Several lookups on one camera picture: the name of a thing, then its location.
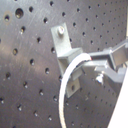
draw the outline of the white tube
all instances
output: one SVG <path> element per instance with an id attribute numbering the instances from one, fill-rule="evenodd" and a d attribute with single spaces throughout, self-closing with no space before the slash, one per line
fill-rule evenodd
<path id="1" fill-rule="evenodd" d="M 78 64 L 83 61 L 91 60 L 91 57 L 87 53 L 82 53 L 78 55 L 67 67 L 65 74 L 63 76 L 60 93 L 59 93 L 59 117 L 62 128 L 66 128 L 65 118 L 64 118 L 64 96 L 66 91 L 67 82 L 73 70 L 76 68 Z"/>

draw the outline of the hole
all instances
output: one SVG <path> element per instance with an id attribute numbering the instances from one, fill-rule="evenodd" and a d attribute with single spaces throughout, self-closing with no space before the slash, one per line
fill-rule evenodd
<path id="1" fill-rule="evenodd" d="M 10 72 L 7 72 L 7 73 L 6 73 L 6 78 L 9 80 L 10 77 L 11 77 L 11 73 L 10 73 Z"/>
<path id="2" fill-rule="evenodd" d="M 80 127 L 83 128 L 83 124 L 82 123 L 80 124 Z"/>
<path id="3" fill-rule="evenodd" d="M 82 35 L 83 35 L 83 36 L 86 36 L 86 35 L 85 35 L 85 32 L 83 32 Z"/>
<path id="4" fill-rule="evenodd" d="M 93 44 L 93 40 L 91 40 L 91 44 Z"/>
<path id="5" fill-rule="evenodd" d="M 4 104 L 4 99 L 2 97 L 0 98 L 0 103 Z"/>
<path id="6" fill-rule="evenodd" d="M 77 12 L 80 12 L 80 9 L 79 8 L 77 8 Z"/>
<path id="7" fill-rule="evenodd" d="M 52 52 L 53 54 L 56 53 L 54 47 L 52 47 L 51 52 Z"/>
<path id="8" fill-rule="evenodd" d="M 40 94 L 41 96 L 44 95 L 44 93 L 43 93 L 43 89 L 40 89 L 39 94 Z"/>
<path id="9" fill-rule="evenodd" d="M 79 109 L 79 106 L 78 106 L 78 105 L 76 105 L 76 109 L 77 109 L 77 110 Z"/>
<path id="10" fill-rule="evenodd" d="M 72 91 L 75 91 L 75 85 L 72 85 Z"/>
<path id="11" fill-rule="evenodd" d="M 9 19 L 10 19 L 9 15 L 6 15 L 4 19 L 5 19 L 6 22 L 8 22 Z"/>
<path id="12" fill-rule="evenodd" d="M 39 44 L 41 43 L 41 38 L 40 37 L 37 38 L 37 43 L 39 43 Z"/>
<path id="13" fill-rule="evenodd" d="M 75 22 L 73 23 L 73 27 L 76 27 L 76 23 Z"/>
<path id="14" fill-rule="evenodd" d="M 86 22 L 89 22 L 88 18 L 86 18 L 85 20 L 86 20 Z"/>
<path id="15" fill-rule="evenodd" d="M 100 35 L 100 38 L 102 38 L 102 35 Z"/>
<path id="16" fill-rule="evenodd" d="M 98 15 L 96 15 L 96 18 L 98 18 Z"/>
<path id="17" fill-rule="evenodd" d="M 32 66 L 35 65 L 35 61 L 34 61 L 34 59 L 31 59 L 31 60 L 30 60 L 30 64 L 31 64 Z"/>
<path id="18" fill-rule="evenodd" d="M 16 15 L 16 17 L 17 17 L 18 19 L 20 19 L 20 18 L 23 17 L 24 12 L 23 12 L 23 10 L 22 10 L 21 8 L 18 8 L 18 9 L 16 10 L 16 12 L 15 12 L 15 15 Z"/>
<path id="19" fill-rule="evenodd" d="M 86 112 L 87 111 L 87 108 L 84 108 L 84 112 Z"/>
<path id="20" fill-rule="evenodd" d="M 18 54 L 18 50 L 15 48 L 14 50 L 13 50 L 13 55 L 17 55 Z"/>
<path id="21" fill-rule="evenodd" d="M 95 100 L 97 99 L 97 96 L 95 96 Z"/>
<path id="22" fill-rule="evenodd" d="M 52 121 L 52 116 L 51 115 L 48 117 L 48 120 L 49 121 Z"/>
<path id="23" fill-rule="evenodd" d="M 17 106 L 17 109 L 18 109 L 19 111 L 22 111 L 22 105 L 19 104 L 19 105 Z"/>
<path id="24" fill-rule="evenodd" d="M 71 125 L 74 126 L 75 125 L 74 122 L 72 122 Z"/>
<path id="25" fill-rule="evenodd" d="M 21 34 L 23 34 L 25 32 L 25 30 L 26 30 L 26 28 L 24 26 L 21 27 L 21 30 L 20 30 Z"/>
<path id="26" fill-rule="evenodd" d="M 53 6 L 54 5 L 54 2 L 53 1 L 50 1 L 50 6 Z"/>
<path id="27" fill-rule="evenodd" d="M 91 93 L 90 93 L 90 92 L 88 92 L 88 97 L 90 96 L 90 94 L 91 94 Z"/>
<path id="28" fill-rule="evenodd" d="M 46 73 L 46 74 L 49 74 L 49 68 L 46 68 L 46 69 L 45 69 L 45 73 Z"/>
<path id="29" fill-rule="evenodd" d="M 65 17 L 66 16 L 66 13 L 65 12 L 62 12 L 62 16 Z"/>
<path id="30" fill-rule="evenodd" d="M 34 114 L 34 116 L 35 116 L 35 117 L 37 117 L 37 116 L 38 116 L 37 111 L 34 111 L 34 113 L 33 113 L 33 114 Z"/>
<path id="31" fill-rule="evenodd" d="M 94 31 L 96 31 L 96 28 L 95 28 L 95 27 L 93 27 L 93 30 L 94 30 Z"/>
<path id="32" fill-rule="evenodd" d="M 25 82 L 23 83 L 23 86 L 24 86 L 25 88 L 28 88 L 28 83 L 25 81 Z"/>
<path id="33" fill-rule="evenodd" d="M 88 6 L 89 9 L 91 9 L 91 6 Z"/>
<path id="34" fill-rule="evenodd" d="M 57 101 L 58 101 L 57 96 L 54 96 L 54 97 L 53 97 L 53 100 L 54 100 L 55 102 L 57 102 Z"/>
<path id="35" fill-rule="evenodd" d="M 47 17 L 44 18 L 44 23 L 45 23 L 45 24 L 48 23 L 48 18 L 47 18 Z"/>
<path id="36" fill-rule="evenodd" d="M 32 6 L 29 7 L 29 11 L 30 11 L 30 12 L 33 12 L 33 7 L 32 7 Z"/>

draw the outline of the screw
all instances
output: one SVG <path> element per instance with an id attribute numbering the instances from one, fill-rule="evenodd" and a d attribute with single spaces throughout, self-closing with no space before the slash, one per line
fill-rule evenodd
<path id="1" fill-rule="evenodd" d="M 58 27 L 58 33 L 59 33 L 59 35 L 63 35 L 64 34 L 64 28 L 62 27 L 62 26 L 59 26 Z"/>
<path id="2" fill-rule="evenodd" d="M 103 85 L 103 84 L 104 84 L 103 77 L 104 77 L 103 74 L 100 74 L 100 75 L 98 75 L 98 76 L 96 77 L 95 80 L 98 82 L 98 84 L 100 84 L 100 85 Z"/>

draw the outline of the perforated metal sheet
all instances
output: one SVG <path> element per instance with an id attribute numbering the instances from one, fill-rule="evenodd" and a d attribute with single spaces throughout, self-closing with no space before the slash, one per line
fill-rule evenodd
<path id="1" fill-rule="evenodd" d="M 126 0 L 1 0 L 0 128 L 60 128 L 60 71 L 51 27 L 66 22 L 72 47 L 103 50 L 125 39 L 127 5 Z M 65 98 L 67 127 L 106 128 L 116 94 L 88 76 L 82 75 L 80 84 Z"/>

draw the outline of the metal plate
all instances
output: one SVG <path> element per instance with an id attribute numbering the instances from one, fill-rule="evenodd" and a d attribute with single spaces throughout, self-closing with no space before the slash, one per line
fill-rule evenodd
<path id="1" fill-rule="evenodd" d="M 125 38 L 127 5 L 126 0 L 1 0 L 0 127 L 60 128 L 60 71 L 51 27 L 65 22 L 73 48 L 103 50 Z M 80 85 L 65 98 L 68 128 L 106 128 L 116 94 L 87 75 Z"/>

